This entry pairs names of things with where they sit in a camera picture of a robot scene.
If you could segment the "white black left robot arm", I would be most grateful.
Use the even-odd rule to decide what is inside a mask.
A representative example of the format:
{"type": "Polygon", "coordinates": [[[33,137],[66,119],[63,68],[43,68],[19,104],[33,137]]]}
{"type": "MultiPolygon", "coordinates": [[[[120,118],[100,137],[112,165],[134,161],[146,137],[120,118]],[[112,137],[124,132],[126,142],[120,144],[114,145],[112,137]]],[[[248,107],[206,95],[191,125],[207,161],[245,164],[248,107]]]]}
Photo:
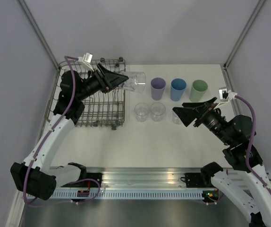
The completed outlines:
{"type": "Polygon", "coordinates": [[[95,70],[88,71],[85,79],[73,69],[62,74],[60,93],[49,129],[24,161],[15,162],[10,169],[26,204],[31,203],[27,195],[46,201],[55,189],[66,184],[73,183],[76,187],[86,185],[85,166],[71,162],[51,171],[51,163],[63,140],[81,117],[85,108],[83,100],[97,92],[108,93],[122,86],[128,79],[128,76],[112,72],[100,63],[95,70]]]}

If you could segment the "blue plastic cup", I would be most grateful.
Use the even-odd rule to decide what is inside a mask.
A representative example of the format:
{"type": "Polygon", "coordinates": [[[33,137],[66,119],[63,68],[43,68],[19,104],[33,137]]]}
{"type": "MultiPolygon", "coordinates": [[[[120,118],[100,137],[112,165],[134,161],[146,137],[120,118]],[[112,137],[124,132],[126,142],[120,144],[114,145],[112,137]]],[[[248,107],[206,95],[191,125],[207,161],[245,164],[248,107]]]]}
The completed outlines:
{"type": "Polygon", "coordinates": [[[183,79],[173,79],[170,87],[170,99],[174,102],[179,101],[186,87],[187,83],[183,79]]]}

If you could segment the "aluminium mounting rail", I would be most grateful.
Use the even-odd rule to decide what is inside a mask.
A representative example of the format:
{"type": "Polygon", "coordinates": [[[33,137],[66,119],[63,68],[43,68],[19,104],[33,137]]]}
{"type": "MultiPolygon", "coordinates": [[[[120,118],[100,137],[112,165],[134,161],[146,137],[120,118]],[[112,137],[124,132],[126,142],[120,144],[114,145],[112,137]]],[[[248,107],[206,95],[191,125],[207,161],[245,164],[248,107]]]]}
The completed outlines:
{"type": "Polygon", "coordinates": [[[102,188],[110,190],[183,190],[180,178],[199,173],[200,168],[87,167],[89,173],[102,173],[102,188]]]}

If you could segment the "lavender plastic cup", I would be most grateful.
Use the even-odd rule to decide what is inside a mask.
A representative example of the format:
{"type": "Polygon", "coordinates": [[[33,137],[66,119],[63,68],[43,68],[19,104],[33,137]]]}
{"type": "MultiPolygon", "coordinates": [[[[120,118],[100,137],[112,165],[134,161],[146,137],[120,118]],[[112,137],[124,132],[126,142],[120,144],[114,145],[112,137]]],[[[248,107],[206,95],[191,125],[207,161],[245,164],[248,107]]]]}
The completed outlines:
{"type": "Polygon", "coordinates": [[[161,100],[166,87],[166,81],[163,78],[153,78],[151,80],[151,96],[153,100],[161,100]]]}

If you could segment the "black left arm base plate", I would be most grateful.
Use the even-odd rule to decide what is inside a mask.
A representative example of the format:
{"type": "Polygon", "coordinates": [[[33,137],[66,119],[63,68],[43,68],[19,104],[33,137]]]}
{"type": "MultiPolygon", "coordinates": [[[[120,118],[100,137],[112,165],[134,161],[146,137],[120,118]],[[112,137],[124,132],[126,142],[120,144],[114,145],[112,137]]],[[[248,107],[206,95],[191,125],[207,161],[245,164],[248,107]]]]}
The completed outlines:
{"type": "MultiPolygon", "coordinates": [[[[102,173],[87,173],[86,179],[93,179],[96,182],[98,182],[99,184],[101,184],[102,183],[102,173]]],[[[96,182],[87,181],[87,185],[89,187],[97,188],[98,184],[96,182]]]]}

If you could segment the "clear glass cup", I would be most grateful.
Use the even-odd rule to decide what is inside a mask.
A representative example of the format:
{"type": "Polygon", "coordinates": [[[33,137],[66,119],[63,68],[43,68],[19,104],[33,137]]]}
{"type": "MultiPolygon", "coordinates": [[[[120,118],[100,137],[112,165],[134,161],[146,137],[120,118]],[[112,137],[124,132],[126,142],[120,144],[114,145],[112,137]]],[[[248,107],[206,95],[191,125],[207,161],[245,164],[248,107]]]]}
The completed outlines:
{"type": "Polygon", "coordinates": [[[145,122],[148,119],[150,113],[149,105],[146,103],[138,103],[134,108],[134,112],[136,119],[139,122],[145,122]]]}
{"type": "Polygon", "coordinates": [[[128,77],[120,88],[126,91],[142,93],[146,86],[146,74],[144,72],[122,72],[128,77]]]}
{"type": "Polygon", "coordinates": [[[151,118],[155,122],[159,122],[163,119],[166,113],[166,107],[160,102],[155,102],[150,106],[151,118]]]}
{"type": "Polygon", "coordinates": [[[172,111],[172,121],[174,124],[181,124],[182,121],[180,120],[180,118],[178,117],[178,115],[172,111]]]}

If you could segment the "green plastic cup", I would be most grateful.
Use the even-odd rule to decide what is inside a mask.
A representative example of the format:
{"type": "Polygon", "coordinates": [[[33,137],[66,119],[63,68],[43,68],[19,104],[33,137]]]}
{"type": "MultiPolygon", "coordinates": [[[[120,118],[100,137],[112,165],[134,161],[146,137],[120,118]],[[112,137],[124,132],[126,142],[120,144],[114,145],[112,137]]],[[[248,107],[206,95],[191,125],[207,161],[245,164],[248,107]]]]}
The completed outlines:
{"type": "Polygon", "coordinates": [[[205,92],[208,89],[208,84],[201,79],[195,80],[192,83],[191,91],[190,91],[190,101],[191,102],[199,102],[205,92]]]}

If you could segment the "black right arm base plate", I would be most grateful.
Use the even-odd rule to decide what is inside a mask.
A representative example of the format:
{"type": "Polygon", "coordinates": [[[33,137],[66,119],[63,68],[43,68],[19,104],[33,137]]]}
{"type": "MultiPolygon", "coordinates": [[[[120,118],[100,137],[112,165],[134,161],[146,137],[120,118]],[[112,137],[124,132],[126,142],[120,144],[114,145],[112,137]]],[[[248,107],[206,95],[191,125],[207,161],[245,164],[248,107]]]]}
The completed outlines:
{"type": "Polygon", "coordinates": [[[187,188],[205,188],[206,184],[200,173],[185,173],[184,174],[187,188]]]}

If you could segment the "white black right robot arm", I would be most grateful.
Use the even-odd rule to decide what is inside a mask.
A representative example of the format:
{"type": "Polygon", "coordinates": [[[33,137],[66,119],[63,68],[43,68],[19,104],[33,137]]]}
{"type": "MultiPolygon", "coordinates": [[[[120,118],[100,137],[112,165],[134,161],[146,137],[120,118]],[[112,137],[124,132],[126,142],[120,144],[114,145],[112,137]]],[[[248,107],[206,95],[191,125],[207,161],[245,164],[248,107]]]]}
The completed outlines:
{"type": "Polygon", "coordinates": [[[235,99],[247,105],[251,116],[237,115],[229,122],[221,115],[216,98],[206,102],[183,103],[173,112],[187,127],[204,125],[225,146],[222,152],[230,166],[246,183],[250,195],[234,184],[216,162],[201,168],[200,182],[213,186],[243,213],[251,227],[271,227],[271,182],[266,174],[263,160],[253,146],[256,134],[256,116],[252,106],[236,95],[235,99]]]}

